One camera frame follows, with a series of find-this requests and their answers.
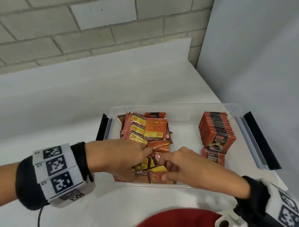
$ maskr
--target brick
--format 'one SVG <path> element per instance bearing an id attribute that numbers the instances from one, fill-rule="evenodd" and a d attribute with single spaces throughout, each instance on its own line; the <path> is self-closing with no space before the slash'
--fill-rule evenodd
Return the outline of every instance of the brick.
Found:
<path id="1" fill-rule="evenodd" d="M 0 20 L 18 40 L 78 30 L 67 7 L 7 15 Z"/>
<path id="2" fill-rule="evenodd" d="M 79 59 L 90 56 L 89 51 L 81 52 L 81 53 L 75 53 L 75 54 L 69 54 L 69 55 L 60 55 L 60 56 L 54 56 L 46 59 L 40 59 L 37 60 L 37 63 L 41 66 L 44 65 L 52 65 L 60 62 L 65 62 L 69 60 Z"/>
<path id="3" fill-rule="evenodd" d="M 15 39 L 0 25 L 0 43 L 15 41 Z"/>
<path id="4" fill-rule="evenodd" d="M 114 45 L 114 46 L 104 47 L 104 48 L 97 49 L 97 50 L 92 50 L 92 54 L 93 55 L 102 55 L 102 54 L 121 51 L 121 50 L 128 50 L 128 49 L 132 49 L 132 48 L 139 47 L 139 46 L 140 46 L 140 42 Z"/>
<path id="5" fill-rule="evenodd" d="M 191 61 L 190 63 L 193 65 L 194 68 L 196 68 L 198 61 Z"/>
<path id="6" fill-rule="evenodd" d="M 194 0 L 192 10 L 199 10 L 214 4 L 214 0 Z"/>
<path id="7" fill-rule="evenodd" d="M 28 9 L 24 0 L 0 0 L 0 13 Z"/>
<path id="8" fill-rule="evenodd" d="M 0 58 L 7 64 L 61 54 L 51 38 L 29 40 L 0 46 Z"/>
<path id="9" fill-rule="evenodd" d="M 192 37 L 190 46 L 202 45 L 205 37 L 205 31 L 205 29 L 200 29 L 188 32 L 188 36 Z"/>
<path id="10" fill-rule="evenodd" d="M 206 28 L 210 14 L 210 10 L 203 10 L 165 18 L 165 35 Z"/>
<path id="11" fill-rule="evenodd" d="M 8 66 L 0 67 L 0 74 L 17 72 L 26 69 L 32 69 L 35 67 L 38 67 L 38 65 L 35 62 L 26 62 L 26 63 L 8 65 Z"/>
<path id="12" fill-rule="evenodd" d="M 71 8 L 82 30 L 137 19 L 135 0 L 93 1 Z"/>
<path id="13" fill-rule="evenodd" d="M 163 19 L 134 22 L 112 27 L 117 43 L 135 41 L 163 35 Z"/>
<path id="14" fill-rule="evenodd" d="M 68 2 L 78 2 L 78 0 L 29 0 L 33 7 L 63 4 Z"/>
<path id="15" fill-rule="evenodd" d="M 182 38 L 182 37 L 186 37 L 186 33 L 181 33 L 181 34 L 177 34 L 177 35 L 170 35 L 170 36 L 162 36 L 162 37 L 157 37 L 157 38 L 141 41 L 141 46 L 150 45 L 150 44 L 154 44 L 154 43 L 166 42 L 166 41 L 169 41 L 169 40 L 179 39 L 179 38 Z"/>
<path id="16" fill-rule="evenodd" d="M 184 13 L 191 5 L 192 0 L 137 0 L 138 19 Z"/>
<path id="17" fill-rule="evenodd" d="M 190 47 L 188 60 L 189 61 L 197 61 L 201 50 L 202 50 L 201 46 Z"/>
<path id="18" fill-rule="evenodd" d="M 54 40 L 63 53 L 115 44 L 109 28 L 57 35 Z"/>

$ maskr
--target person's left hand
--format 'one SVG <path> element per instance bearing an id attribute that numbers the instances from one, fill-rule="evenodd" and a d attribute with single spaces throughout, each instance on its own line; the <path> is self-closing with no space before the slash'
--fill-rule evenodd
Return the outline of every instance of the person's left hand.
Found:
<path id="1" fill-rule="evenodd" d="M 107 172 L 133 182 L 131 168 L 152 153 L 152 148 L 133 140 L 91 141 L 85 144 L 87 165 L 90 172 Z"/>

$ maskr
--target brick wall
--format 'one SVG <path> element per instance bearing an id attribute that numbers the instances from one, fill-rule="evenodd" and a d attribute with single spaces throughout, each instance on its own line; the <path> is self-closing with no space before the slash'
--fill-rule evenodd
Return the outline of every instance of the brick wall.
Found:
<path id="1" fill-rule="evenodd" d="M 213 0 L 0 0 L 0 74 L 191 36 L 196 66 Z"/>

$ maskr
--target red round object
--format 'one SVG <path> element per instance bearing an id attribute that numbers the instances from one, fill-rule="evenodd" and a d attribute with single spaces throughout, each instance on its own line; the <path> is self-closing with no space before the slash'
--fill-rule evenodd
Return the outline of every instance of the red round object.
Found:
<path id="1" fill-rule="evenodd" d="M 220 214 L 201 209 L 175 209 L 155 214 L 137 227 L 215 227 Z"/>

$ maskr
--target black wristband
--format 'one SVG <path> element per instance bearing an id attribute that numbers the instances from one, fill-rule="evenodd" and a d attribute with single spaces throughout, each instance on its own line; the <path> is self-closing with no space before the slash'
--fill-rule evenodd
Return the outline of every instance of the black wristband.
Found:
<path id="1" fill-rule="evenodd" d="M 242 217 L 248 223 L 248 226 L 265 226 L 263 218 L 270 198 L 267 186 L 250 177 L 243 176 L 243 178 L 250 185 L 250 198 L 236 198 L 238 205 L 234 208 L 234 212 Z"/>
<path id="2" fill-rule="evenodd" d="M 77 165 L 79 166 L 83 180 L 87 180 L 87 176 L 90 174 L 87 165 L 85 142 L 80 142 L 71 146 Z"/>
<path id="3" fill-rule="evenodd" d="M 38 210 L 49 205 L 42 187 L 37 183 L 32 155 L 20 162 L 16 173 L 16 195 L 19 201 L 29 210 Z"/>

